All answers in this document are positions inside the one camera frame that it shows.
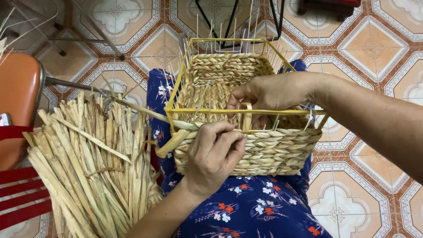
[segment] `braided weave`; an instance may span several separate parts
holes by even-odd
[[[200,54],[192,55],[189,74],[177,98],[179,108],[225,109],[231,91],[251,78],[275,74],[269,60],[256,53],[245,54]],[[235,127],[237,117],[226,114],[175,114],[175,118],[199,126],[207,122],[228,121]],[[272,125],[275,117],[268,121]],[[303,168],[322,133],[314,125],[304,130],[307,116],[280,116],[277,129],[269,132],[255,132],[247,135],[245,155],[231,175],[294,175]],[[175,148],[177,171],[185,174],[188,162],[188,148],[198,130],[189,132]]]

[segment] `woman's right hand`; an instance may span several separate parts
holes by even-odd
[[[264,110],[281,110],[312,102],[321,75],[315,72],[290,72],[255,77],[231,92],[226,109],[236,109],[240,100],[250,102],[253,109]],[[233,113],[228,113],[228,117],[233,116]],[[253,115],[253,126],[262,127],[265,120],[266,117]]]

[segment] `hand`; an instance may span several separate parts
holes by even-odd
[[[231,92],[226,109],[236,109],[240,100],[250,102],[253,109],[264,110],[281,110],[311,101],[314,98],[316,78],[321,75],[314,72],[290,72],[255,77]],[[233,113],[228,113],[228,117],[233,116]],[[262,128],[266,119],[266,115],[253,115],[253,127]]]
[[[247,139],[228,122],[203,124],[188,149],[185,183],[200,199],[214,194],[245,153]]]

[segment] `phone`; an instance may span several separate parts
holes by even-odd
[[[8,113],[0,114],[0,127],[2,126],[12,126],[12,118]]]

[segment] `tiled floor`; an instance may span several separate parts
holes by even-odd
[[[276,35],[267,1],[255,0],[251,36]],[[95,39],[96,33],[78,12],[61,0],[26,1],[38,12],[65,26],[52,36]],[[178,33],[207,37],[210,29],[194,0],[79,0],[103,32],[124,52],[114,57],[107,45],[57,42],[68,54],[59,56],[43,43],[39,33],[14,45],[39,59],[48,76],[106,89],[105,77],[115,90],[141,87],[130,100],[146,102],[146,81],[152,68],[174,69],[179,64]],[[234,0],[200,1],[216,31],[225,30]],[[423,105],[423,2],[421,0],[367,0],[343,23],[322,13],[296,14],[298,0],[286,0],[281,48],[289,60],[303,59],[310,71],[334,74],[390,97]],[[250,1],[236,10],[237,32],[249,21]],[[258,16],[257,28],[255,19]],[[233,25],[229,36],[233,37]],[[70,88],[45,89],[41,108],[52,109],[64,99],[75,98]],[[423,237],[423,188],[387,161],[360,138],[329,119],[313,152],[308,197],[313,213],[334,237]],[[41,216],[0,231],[0,237],[52,237],[52,215]]]

